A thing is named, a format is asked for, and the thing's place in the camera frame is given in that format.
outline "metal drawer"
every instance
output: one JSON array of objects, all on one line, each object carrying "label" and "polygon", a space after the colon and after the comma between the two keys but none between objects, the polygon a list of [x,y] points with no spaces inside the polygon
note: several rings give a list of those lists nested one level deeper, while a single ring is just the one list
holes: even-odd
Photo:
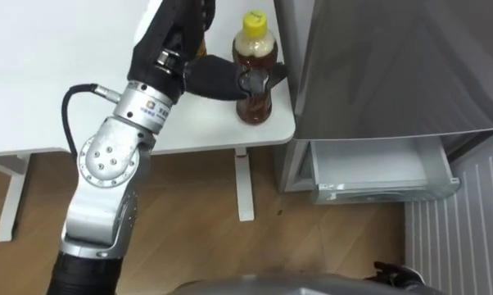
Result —
[{"label": "metal drawer", "polygon": [[309,159],[315,204],[433,200],[459,188],[438,137],[315,141]]}]

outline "silver metal housing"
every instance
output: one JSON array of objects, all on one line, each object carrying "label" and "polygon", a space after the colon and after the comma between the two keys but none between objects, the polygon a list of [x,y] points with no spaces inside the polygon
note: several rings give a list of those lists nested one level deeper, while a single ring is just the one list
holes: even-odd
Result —
[{"label": "silver metal housing", "polygon": [[141,85],[133,83],[129,87],[120,99],[124,107],[118,105],[116,116],[106,118],[79,151],[79,182],[61,235],[61,251],[66,254],[115,259],[128,249],[137,217],[136,188],[150,169],[150,151],[156,143],[151,131],[159,132],[168,112],[152,120],[138,111],[125,118],[117,110],[134,111],[146,99],[161,104],[155,110],[165,111],[170,102],[154,89],[136,89]]},{"label": "silver metal housing", "polygon": [[129,81],[114,110],[114,115],[159,134],[172,107],[162,92],[136,81]]}]

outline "white table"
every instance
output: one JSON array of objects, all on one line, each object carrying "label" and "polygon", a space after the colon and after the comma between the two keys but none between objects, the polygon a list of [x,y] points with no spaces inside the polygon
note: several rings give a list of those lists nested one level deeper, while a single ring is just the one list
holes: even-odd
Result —
[{"label": "white table", "polygon": [[[29,155],[68,151],[61,126],[61,100],[74,84],[126,86],[133,36],[148,0],[11,0],[0,2],[0,171],[11,175],[0,220],[0,241],[12,238]],[[242,14],[261,9],[279,33],[274,4],[267,0],[217,0],[206,35],[208,52],[231,59],[231,43]],[[233,102],[185,94],[157,136],[153,154],[236,149],[240,220],[253,220],[247,147],[285,143],[295,130],[285,80],[273,90],[273,111],[249,126]],[[70,103],[70,127],[78,146],[95,134],[114,105],[80,94]]]}]

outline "bottle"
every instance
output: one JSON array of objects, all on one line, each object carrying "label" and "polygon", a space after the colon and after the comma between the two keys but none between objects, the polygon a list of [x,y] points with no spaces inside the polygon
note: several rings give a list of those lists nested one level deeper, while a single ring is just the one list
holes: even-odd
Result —
[{"label": "bottle", "polygon": [[[262,11],[249,11],[243,17],[242,30],[233,40],[233,59],[252,69],[269,69],[278,60],[278,44],[268,29],[267,16]],[[272,112],[270,91],[255,98],[237,102],[239,117],[248,124],[265,122]]]}]

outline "black cable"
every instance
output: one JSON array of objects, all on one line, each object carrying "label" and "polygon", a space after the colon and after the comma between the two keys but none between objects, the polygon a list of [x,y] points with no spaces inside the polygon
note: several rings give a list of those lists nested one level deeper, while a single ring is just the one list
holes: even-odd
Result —
[{"label": "black cable", "polygon": [[94,93],[97,88],[97,84],[80,84],[70,87],[68,92],[66,92],[63,97],[63,102],[61,104],[61,119],[63,124],[63,129],[65,130],[66,142],[68,143],[68,148],[72,153],[72,158],[74,161],[77,159],[77,148],[75,148],[74,138],[72,138],[72,132],[70,131],[70,124],[68,122],[68,103],[74,94],[77,93]]}]

